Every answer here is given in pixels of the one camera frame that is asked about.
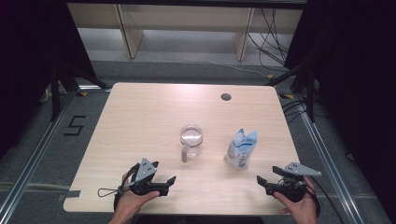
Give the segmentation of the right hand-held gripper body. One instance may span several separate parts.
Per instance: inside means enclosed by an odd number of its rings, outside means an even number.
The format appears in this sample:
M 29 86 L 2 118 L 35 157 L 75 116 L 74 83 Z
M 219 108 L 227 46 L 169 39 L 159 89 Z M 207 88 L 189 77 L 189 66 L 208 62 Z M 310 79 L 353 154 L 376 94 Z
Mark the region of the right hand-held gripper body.
M 322 176 L 320 171 L 316 171 L 295 161 L 281 169 L 287 175 L 281 176 L 281 179 L 277 183 L 269 183 L 270 187 L 265 189 L 266 194 L 273 196 L 275 192 L 279 192 L 294 203 L 299 202 L 307 192 L 307 184 L 304 180 L 306 176 Z

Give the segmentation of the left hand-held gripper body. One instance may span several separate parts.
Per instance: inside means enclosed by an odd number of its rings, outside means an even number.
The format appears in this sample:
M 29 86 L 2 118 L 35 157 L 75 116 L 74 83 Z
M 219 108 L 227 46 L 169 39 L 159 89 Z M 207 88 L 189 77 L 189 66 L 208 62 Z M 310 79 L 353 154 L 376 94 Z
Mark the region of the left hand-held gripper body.
M 161 196 L 166 196 L 169 188 L 161 188 L 161 183 L 152 181 L 157 169 L 155 169 L 147 158 L 135 164 L 124 177 L 124 189 L 130 190 L 136 195 L 145 195 L 152 191 L 159 191 Z

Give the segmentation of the blue and white bag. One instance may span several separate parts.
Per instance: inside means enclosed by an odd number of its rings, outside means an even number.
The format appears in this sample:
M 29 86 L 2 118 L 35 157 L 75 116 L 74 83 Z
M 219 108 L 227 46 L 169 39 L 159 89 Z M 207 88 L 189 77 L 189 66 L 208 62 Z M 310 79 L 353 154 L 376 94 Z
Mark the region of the blue and white bag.
M 258 133 L 256 131 L 245 135 L 244 129 L 241 128 L 230 141 L 224 160 L 235 170 L 247 169 L 257 140 Z

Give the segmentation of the clear jar with hinged lid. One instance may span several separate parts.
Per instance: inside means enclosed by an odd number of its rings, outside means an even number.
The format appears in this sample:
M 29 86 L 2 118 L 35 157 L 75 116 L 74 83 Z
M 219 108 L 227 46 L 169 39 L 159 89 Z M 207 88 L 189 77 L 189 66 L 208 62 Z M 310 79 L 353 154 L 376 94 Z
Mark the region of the clear jar with hinged lid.
M 196 158 L 201 155 L 201 144 L 204 140 L 202 129 L 196 124 L 185 125 L 180 131 L 181 160 L 186 162 L 188 159 Z

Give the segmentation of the person's right hand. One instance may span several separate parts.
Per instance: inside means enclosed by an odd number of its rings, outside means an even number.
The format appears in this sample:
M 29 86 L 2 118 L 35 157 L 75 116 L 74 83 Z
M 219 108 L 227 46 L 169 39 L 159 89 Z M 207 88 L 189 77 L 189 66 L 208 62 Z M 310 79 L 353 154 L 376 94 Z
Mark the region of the person's right hand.
M 304 180 L 307 184 L 308 192 L 299 202 L 294 203 L 279 192 L 275 192 L 274 197 L 284 205 L 280 213 L 290 214 L 296 224 L 318 224 L 317 206 L 311 197 L 315 193 L 314 185 L 307 177 Z

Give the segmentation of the person's left hand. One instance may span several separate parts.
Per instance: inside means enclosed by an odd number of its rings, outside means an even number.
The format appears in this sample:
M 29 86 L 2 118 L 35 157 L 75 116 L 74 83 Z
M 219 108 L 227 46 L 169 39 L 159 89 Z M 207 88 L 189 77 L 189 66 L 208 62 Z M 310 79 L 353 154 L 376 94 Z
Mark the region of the person's left hand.
M 152 191 L 145 195 L 136 195 L 128 190 L 120 196 L 120 200 L 113 217 L 134 217 L 145 203 L 159 196 L 159 191 Z

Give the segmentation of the grey tape strip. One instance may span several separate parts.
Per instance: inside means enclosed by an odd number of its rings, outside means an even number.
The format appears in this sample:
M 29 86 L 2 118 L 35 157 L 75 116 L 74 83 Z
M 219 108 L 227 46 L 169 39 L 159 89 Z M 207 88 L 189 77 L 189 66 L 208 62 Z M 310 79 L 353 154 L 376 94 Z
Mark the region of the grey tape strip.
M 79 195 L 80 195 L 80 190 L 67 191 L 58 196 L 58 202 L 64 202 L 64 200 L 67 198 L 77 198 L 79 197 Z

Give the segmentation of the black metal stand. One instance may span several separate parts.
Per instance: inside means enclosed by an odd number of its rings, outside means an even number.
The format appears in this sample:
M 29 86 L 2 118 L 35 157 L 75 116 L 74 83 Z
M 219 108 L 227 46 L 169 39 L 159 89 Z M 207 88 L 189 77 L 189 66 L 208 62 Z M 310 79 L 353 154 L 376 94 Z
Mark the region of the black metal stand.
M 305 91 L 305 108 L 307 116 L 310 118 L 312 122 L 314 119 L 314 85 L 315 85 L 315 77 L 312 72 L 312 69 L 309 65 L 304 63 L 300 63 L 290 69 L 288 72 L 284 73 L 280 77 L 271 79 L 266 83 L 266 86 L 272 86 L 283 82 L 287 78 L 294 77 L 294 80 L 290 86 L 290 90 L 292 93 L 302 93 Z
M 60 89 L 58 82 L 64 85 L 67 92 L 76 92 L 79 86 L 75 77 L 82 77 L 92 84 L 98 86 L 100 89 L 109 90 L 111 85 L 99 80 L 94 72 L 84 72 L 83 70 L 64 62 L 56 62 L 53 65 L 50 75 L 51 101 L 52 101 L 52 116 L 51 121 L 55 121 L 61 113 Z

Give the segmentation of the black curtain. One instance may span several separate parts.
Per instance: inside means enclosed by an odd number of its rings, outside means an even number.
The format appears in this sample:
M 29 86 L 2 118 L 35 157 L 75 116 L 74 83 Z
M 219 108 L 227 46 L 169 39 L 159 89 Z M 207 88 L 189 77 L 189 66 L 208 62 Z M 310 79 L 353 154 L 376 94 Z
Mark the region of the black curtain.
M 55 67 L 95 76 L 66 0 L 0 0 L 0 159 L 16 144 Z
M 396 223 L 396 0 L 306 0 L 286 66 L 309 49 L 331 118 Z

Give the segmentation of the light wooden shelf unit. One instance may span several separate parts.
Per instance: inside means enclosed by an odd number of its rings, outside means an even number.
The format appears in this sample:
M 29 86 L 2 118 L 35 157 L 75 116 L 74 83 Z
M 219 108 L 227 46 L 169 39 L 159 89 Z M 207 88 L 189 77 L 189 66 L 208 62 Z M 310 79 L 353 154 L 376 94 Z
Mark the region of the light wooden shelf unit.
M 126 55 L 133 59 L 146 30 L 226 32 L 233 34 L 236 59 L 244 60 L 248 35 L 269 31 L 292 35 L 300 9 L 187 7 L 69 3 L 78 28 L 120 30 Z

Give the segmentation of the aluminium floor rail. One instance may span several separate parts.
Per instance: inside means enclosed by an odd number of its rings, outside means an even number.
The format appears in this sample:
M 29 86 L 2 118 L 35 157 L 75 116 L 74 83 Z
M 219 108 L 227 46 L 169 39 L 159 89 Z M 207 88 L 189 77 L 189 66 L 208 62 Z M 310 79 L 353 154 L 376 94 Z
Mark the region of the aluminium floor rail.
M 307 128 L 314 145 L 316 146 L 319 157 L 321 158 L 325 170 L 330 178 L 333 188 L 338 196 L 341 205 L 346 212 L 347 219 L 350 224 L 364 224 L 361 213 L 349 192 L 347 185 L 337 170 L 335 163 L 327 149 L 319 131 L 314 122 L 307 115 L 307 109 L 305 105 L 299 105 L 298 109 L 302 112 L 302 120 L 304 121 L 305 127 Z
M 35 145 L 32 155 L 25 163 L 18 179 L 11 185 L 7 197 L 0 204 L 0 224 L 7 224 L 9 219 L 12 217 L 15 208 L 28 186 L 28 183 L 34 175 L 39 163 L 42 161 L 46 150 L 49 148 L 50 141 L 59 128 L 67 107 L 70 105 L 75 95 L 76 94 L 74 92 L 68 92 L 64 95 L 60 111 L 57 115 L 51 117 L 46 130 L 41 135 L 39 142 Z

